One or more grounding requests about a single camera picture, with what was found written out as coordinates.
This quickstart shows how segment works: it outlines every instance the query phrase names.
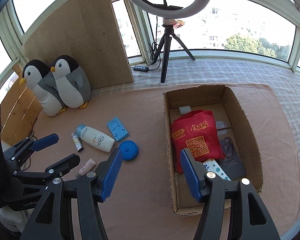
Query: silver screw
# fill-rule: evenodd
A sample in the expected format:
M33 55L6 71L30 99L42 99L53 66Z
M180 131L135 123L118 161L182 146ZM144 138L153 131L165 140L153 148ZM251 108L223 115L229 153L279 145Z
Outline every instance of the silver screw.
M96 173L95 173L94 171L89 171L89 172L87 173L87 177L88 177L88 178L93 178L95 175L96 175Z
M207 172L207 177L210 178L210 179L213 179L213 178L216 177L216 174L212 171L209 171L209 172Z
M249 185L249 184L250 184L250 181L249 181L247 178L243 178L243 179L241 180L241 182L242 182L242 184L244 184L244 185Z
M61 179L60 178L55 178L53 179L53 184L59 184L61 182Z

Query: white penguin belly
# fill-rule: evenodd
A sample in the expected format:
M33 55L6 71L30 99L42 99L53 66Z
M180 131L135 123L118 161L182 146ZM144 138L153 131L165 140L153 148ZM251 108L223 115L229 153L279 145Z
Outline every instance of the white penguin belly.
M71 108L78 108L84 101L80 92L68 81L66 77L56 80L59 95L62 101Z
M62 109L62 105L59 100L39 85L36 85L32 92L41 103L42 109L47 116L55 116Z

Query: light blue rectangular case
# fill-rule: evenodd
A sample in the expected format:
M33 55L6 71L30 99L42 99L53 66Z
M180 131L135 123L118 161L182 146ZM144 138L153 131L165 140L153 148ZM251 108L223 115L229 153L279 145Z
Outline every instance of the light blue rectangular case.
M127 138L129 135L128 131L117 117L108 122L107 126L117 142Z

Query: plaid fabric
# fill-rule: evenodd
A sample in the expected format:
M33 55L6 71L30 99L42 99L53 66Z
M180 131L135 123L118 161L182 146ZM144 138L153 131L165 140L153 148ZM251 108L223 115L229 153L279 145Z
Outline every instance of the plaid fabric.
M147 73L132 71L135 81L94 90L115 93L125 90L196 83L263 83L271 86L289 121L300 162L300 74L291 70L254 63L220 59L213 62L175 60L168 66L167 79L160 83L161 68Z

